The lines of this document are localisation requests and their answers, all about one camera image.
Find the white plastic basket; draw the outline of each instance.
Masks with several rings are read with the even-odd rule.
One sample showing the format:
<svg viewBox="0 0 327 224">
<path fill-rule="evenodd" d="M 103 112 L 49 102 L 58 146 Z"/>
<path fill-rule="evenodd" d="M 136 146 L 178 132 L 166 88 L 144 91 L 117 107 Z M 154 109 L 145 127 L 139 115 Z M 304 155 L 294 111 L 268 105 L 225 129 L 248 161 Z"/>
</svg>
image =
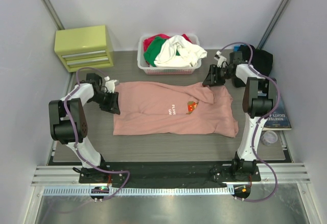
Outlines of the white plastic basket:
<svg viewBox="0 0 327 224">
<path fill-rule="evenodd" d="M 200 45 L 199 39 L 194 34 L 186 34 L 193 44 Z M 142 36 L 139 39 L 137 50 L 137 65 L 146 74 L 192 74 L 195 69 L 201 67 L 201 59 L 198 60 L 196 67 L 153 67 L 144 59 L 143 41 L 151 36 Z"/>
</svg>

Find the yellow drawer cabinet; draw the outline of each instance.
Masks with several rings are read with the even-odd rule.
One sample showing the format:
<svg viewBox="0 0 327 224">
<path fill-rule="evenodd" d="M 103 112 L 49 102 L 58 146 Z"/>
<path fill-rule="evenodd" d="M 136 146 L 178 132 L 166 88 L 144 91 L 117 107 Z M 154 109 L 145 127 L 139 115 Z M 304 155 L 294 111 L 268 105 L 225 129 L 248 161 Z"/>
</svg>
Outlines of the yellow drawer cabinet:
<svg viewBox="0 0 327 224">
<path fill-rule="evenodd" d="M 56 32 L 55 53 L 68 72 L 81 67 L 112 67 L 112 52 L 105 25 Z"/>
</svg>

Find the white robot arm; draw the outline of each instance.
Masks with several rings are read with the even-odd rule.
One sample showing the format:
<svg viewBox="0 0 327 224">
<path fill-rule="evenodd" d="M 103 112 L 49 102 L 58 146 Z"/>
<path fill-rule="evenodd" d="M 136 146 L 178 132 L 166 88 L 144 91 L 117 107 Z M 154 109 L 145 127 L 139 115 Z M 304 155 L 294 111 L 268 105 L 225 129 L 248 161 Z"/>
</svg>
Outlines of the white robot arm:
<svg viewBox="0 0 327 224">
<path fill-rule="evenodd" d="M 115 92 L 115 87 L 119 82 L 117 80 L 110 80 L 105 77 L 105 84 L 102 86 L 102 78 L 95 73 L 88 73 L 86 81 L 82 81 L 80 85 L 76 85 L 73 92 L 74 94 L 63 97 L 60 100 L 51 101 L 49 103 L 50 115 L 50 130 L 51 136 L 54 140 L 59 141 L 71 148 L 74 153 L 79 157 L 82 162 L 83 168 L 79 173 L 85 175 L 92 182 L 94 175 L 99 177 L 101 172 L 93 169 L 93 166 L 107 170 L 105 161 L 101 154 L 97 152 L 92 146 L 89 138 L 87 137 L 87 123 L 83 111 L 83 106 L 87 102 L 96 102 L 99 104 L 100 109 L 106 112 L 120 114 L 118 107 L 118 93 Z M 78 132 L 78 155 L 75 147 L 74 130 L 70 120 L 65 120 L 66 111 L 64 108 L 64 101 L 67 100 L 67 106 L 74 119 L 77 132 Z"/>
<path fill-rule="evenodd" d="M 260 181 L 260 174 L 256 166 L 257 152 L 262 129 L 268 114 L 276 104 L 277 90 L 270 80 L 263 78 L 252 65 L 243 61 L 241 52 L 232 53 L 234 58 L 227 63 L 226 58 L 217 52 L 215 59 L 218 64 L 211 65 L 209 73 L 203 82 L 204 86 L 220 86 L 226 79 L 239 78 L 245 84 L 243 96 L 243 111 L 245 113 L 245 128 L 241 145 L 231 161 L 231 167 L 215 168 L 216 182 L 235 182 L 240 179 Z"/>
</svg>

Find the book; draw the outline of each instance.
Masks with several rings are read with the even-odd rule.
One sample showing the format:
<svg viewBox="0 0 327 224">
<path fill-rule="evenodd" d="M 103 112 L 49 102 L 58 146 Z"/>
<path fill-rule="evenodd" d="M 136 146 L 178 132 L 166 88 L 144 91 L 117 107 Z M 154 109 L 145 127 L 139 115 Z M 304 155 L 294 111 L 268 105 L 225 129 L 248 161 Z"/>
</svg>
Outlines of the book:
<svg viewBox="0 0 327 224">
<path fill-rule="evenodd" d="M 277 109 L 269 115 L 263 131 L 285 131 L 292 129 L 283 100 L 279 101 Z"/>
</svg>

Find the black bag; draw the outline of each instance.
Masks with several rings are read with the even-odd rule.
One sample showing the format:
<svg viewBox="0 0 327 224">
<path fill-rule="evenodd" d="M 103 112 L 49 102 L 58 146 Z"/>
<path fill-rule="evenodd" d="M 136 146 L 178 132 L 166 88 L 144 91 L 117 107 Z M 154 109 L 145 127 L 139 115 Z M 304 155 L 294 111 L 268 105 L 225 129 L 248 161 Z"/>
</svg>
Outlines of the black bag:
<svg viewBox="0 0 327 224">
<path fill-rule="evenodd" d="M 251 45 L 251 48 L 253 50 L 251 64 L 258 72 L 265 76 L 269 76 L 272 70 L 273 55 L 262 49 L 255 49 L 253 45 Z M 248 61 L 250 59 L 251 51 L 247 45 L 241 45 L 238 51 L 242 52 L 244 61 Z M 233 78 L 231 82 L 237 88 L 245 87 L 245 84 L 239 78 Z"/>
</svg>

